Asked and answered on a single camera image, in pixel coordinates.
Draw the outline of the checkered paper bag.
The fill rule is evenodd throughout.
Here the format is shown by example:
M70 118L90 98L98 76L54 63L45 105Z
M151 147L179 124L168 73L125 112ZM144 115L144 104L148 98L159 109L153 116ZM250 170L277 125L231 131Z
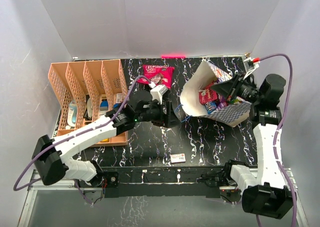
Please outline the checkered paper bag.
M235 127L249 117L251 104L237 97L229 100L211 87L232 78L214 64L203 60L182 88L180 103L191 117L208 118Z

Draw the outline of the pink popcorn snack bag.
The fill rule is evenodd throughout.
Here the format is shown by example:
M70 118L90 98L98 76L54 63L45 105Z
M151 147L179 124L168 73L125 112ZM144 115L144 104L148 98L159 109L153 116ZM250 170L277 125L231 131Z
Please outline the pink popcorn snack bag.
M173 66L165 65L143 65L143 75L153 82L156 86L165 85L169 90L172 87Z

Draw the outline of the purple candy bag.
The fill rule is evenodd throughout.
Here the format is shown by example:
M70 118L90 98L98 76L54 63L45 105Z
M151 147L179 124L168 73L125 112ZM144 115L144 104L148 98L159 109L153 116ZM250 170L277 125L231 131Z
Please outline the purple candy bag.
M215 104L215 109L214 109L215 111L219 111L228 106L228 103L225 100L219 100L219 99L215 100L214 104Z

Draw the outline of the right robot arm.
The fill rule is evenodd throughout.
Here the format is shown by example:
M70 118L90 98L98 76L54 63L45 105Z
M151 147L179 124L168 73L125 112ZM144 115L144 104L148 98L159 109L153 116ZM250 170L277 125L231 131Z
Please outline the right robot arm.
M285 85L286 80L278 74L267 75L260 87L237 74L212 86L225 98L240 97L251 104L249 118L257 147L256 175L244 162L229 160L215 174L215 180L238 187L244 212L274 219L282 219L294 206L293 194L279 167L282 161L279 124L283 117L278 103Z

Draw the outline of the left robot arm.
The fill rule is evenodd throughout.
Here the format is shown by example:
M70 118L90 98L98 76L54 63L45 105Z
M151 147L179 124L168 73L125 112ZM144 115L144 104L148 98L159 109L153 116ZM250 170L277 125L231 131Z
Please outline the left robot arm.
M171 101L161 102L147 91L134 93L129 101L110 110L99 119L57 138L41 136L32 160L45 186L62 179L88 182L97 187L103 182L103 171L92 161L73 159L73 156L92 145L132 130L136 123L150 122L154 126L173 128L179 125Z

